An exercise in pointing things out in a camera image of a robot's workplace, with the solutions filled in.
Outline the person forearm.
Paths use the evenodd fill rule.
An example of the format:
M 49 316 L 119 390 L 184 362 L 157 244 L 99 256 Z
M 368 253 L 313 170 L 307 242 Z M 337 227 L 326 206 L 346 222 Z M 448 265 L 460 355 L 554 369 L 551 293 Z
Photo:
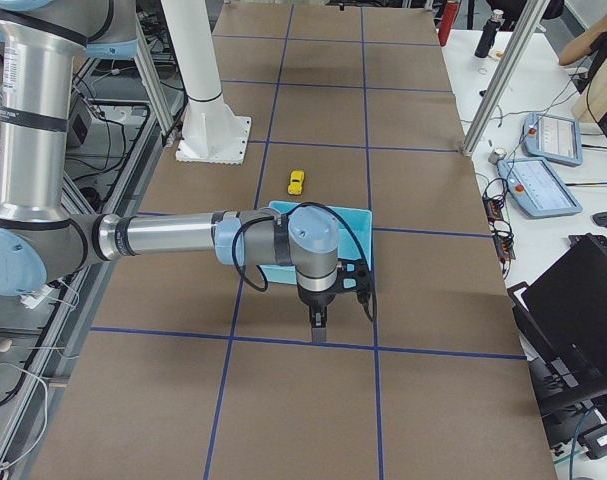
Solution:
M 589 27 L 584 33 L 569 42 L 559 54 L 561 66 L 570 65 L 591 54 L 591 46 L 607 32 L 607 14 Z

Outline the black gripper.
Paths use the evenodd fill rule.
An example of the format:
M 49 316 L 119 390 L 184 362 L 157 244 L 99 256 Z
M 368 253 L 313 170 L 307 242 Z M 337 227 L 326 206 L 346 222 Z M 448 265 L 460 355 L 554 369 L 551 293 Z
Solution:
M 331 290 L 320 292 L 311 291 L 297 286 L 299 299 L 308 307 L 311 327 L 311 340 L 313 343 L 327 341 L 327 310 L 334 301 L 336 293 Z

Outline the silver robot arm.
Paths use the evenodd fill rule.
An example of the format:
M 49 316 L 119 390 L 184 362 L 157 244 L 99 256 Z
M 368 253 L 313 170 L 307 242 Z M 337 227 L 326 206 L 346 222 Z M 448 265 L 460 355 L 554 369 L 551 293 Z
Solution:
M 132 1 L 0 1 L 0 295 L 147 253 L 212 250 L 226 265 L 291 266 L 314 342 L 339 285 L 338 217 L 319 206 L 165 217 L 72 215 L 62 205 L 74 59 L 137 52 Z

